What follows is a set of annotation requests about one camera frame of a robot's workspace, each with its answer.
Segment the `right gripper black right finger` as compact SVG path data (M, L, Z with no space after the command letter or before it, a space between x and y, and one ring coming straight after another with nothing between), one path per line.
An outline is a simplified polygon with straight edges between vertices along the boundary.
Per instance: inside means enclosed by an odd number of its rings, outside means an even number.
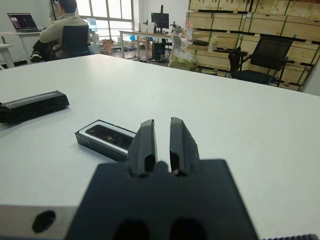
M171 171L178 176L189 175L200 161L197 143L178 117L170 121L169 156Z

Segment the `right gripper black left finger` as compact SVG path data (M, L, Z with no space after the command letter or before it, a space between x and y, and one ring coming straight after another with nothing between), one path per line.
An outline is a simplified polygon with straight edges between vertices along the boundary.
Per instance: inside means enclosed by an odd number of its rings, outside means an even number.
M144 121L138 129L127 153L129 173L144 178L154 171L158 161L155 122Z

